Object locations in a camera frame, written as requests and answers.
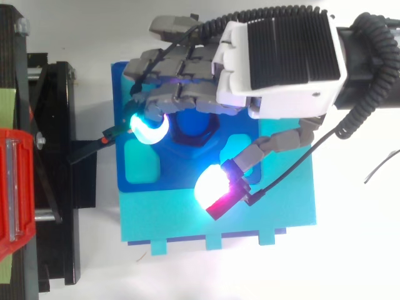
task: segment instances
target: glowing blue light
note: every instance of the glowing blue light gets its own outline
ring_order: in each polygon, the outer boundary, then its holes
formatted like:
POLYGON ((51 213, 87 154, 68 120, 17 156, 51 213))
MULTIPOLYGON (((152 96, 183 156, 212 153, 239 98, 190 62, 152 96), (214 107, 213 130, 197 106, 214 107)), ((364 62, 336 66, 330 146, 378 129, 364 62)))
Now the glowing blue light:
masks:
POLYGON ((165 114, 162 124, 158 128, 149 127, 143 120, 134 114, 129 123, 132 132, 137 137, 137 140, 146 145, 158 143, 167 134, 169 129, 168 117, 165 114))
POLYGON ((209 166, 194 187, 194 197, 203 209, 209 208, 229 192, 229 179, 218 164, 209 166))

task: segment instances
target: white wall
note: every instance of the white wall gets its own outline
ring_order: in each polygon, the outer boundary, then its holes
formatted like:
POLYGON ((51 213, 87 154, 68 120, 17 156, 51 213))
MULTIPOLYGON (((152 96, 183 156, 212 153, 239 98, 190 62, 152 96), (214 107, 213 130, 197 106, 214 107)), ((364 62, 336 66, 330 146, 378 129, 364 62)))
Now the white wall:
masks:
MULTIPOLYGON (((201 20, 235 10, 293 1, 15 0, 31 22, 28 51, 77 70, 77 137, 92 139, 113 125, 110 64, 165 46, 147 28, 160 14, 201 20)), ((400 18, 396 1, 315 1, 350 25, 363 11, 400 18)), ((344 116, 332 109, 322 136, 344 116)), ((79 212, 82 277, 76 286, 51 281, 50 299, 257 300, 400 299, 400 156, 365 186, 364 177, 400 148, 400 111, 379 111, 348 141, 332 138, 314 155, 317 226, 288 229, 275 246, 256 237, 169 244, 151 257, 149 246, 120 242, 115 149, 99 153, 97 208, 79 212)))

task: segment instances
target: red object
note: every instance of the red object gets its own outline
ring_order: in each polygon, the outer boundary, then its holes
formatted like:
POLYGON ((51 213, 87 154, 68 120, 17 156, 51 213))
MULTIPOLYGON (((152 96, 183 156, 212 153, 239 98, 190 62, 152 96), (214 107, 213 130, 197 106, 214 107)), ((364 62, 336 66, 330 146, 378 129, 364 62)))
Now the red object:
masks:
POLYGON ((26 245, 35 232, 33 137, 20 130, 0 129, 0 261, 26 245), (7 143, 14 145, 13 152, 11 147, 7 150, 7 143), (16 195, 14 202, 9 200, 9 178, 13 176, 13 172, 8 174, 10 166, 15 170, 13 185, 16 183, 17 187, 12 191, 16 195), (14 223, 9 215, 11 205, 15 209, 14 223))

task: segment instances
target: coiled black cable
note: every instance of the coiled black cable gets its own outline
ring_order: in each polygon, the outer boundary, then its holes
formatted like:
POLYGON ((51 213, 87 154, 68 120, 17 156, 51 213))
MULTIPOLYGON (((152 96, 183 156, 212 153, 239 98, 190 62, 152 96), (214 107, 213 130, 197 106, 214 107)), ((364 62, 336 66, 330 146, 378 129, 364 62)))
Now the coiled black cable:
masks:
POLYGON ((337 125, 335 133, 340 139, 350 138, 371 113, 383 103, 393 84, 399 79, 400 71, 400 49, 390 29, 386 26, 384 18, 365 12, 355 20, 351 29, 367 38, 382 59, 383 65, 375 74, 374 81, 365 97, 337 125))
POLYGON ((199 35, 203 41, 222 34, 229 21, 247 23, 258 19, 276 18, 279 16, 297 16, 302 13, 320 13, 320 8, 312 6, 276 6, 259 9, 248 9, 247 11, 236 11, 233 14, 225 14, 211 21, 207 21, 199 27, 199 35))

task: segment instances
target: blue board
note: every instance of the blue board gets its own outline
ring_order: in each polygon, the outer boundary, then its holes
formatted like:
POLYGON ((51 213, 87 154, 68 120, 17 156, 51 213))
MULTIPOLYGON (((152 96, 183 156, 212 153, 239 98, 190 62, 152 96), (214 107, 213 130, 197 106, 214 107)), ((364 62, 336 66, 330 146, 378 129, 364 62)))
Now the blue board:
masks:
MULTIPOLYGON (((132 86, 122 76, 125 65, 126 62, 112 65, 116 124, 121 122, 132 86)), ((196 114, 185 112, 179 116, 183 119, 181 124, 188 125, 190 119, 198 124, 202 117, 196 114)), ((202 148, 176 144, 170 135, 153 146, 143 145, 128 134, 117 139, 122 241, 150 243, 152 254, 157 255, 167 252, 169 241, 200 238, 206 240, 208 250, 221 248, 221 239, 231 236, 258 235, 260 245, 274 244, 275 233, 282 233, 276 229, 315 224, 311 158, 252 207, 237 203, 217 221, 200 207, 193 188, 210 164, 232 158, 259 136, 298 126, 298 120, 253 120, 246 111, 234 117, 218 117, 219 129, 202 148)), ((189 126, 185 131, 190 134, 195 129, 189 126)), ((267 186, 307 149, 270 154, 246 174, 252 191, 267 186)))

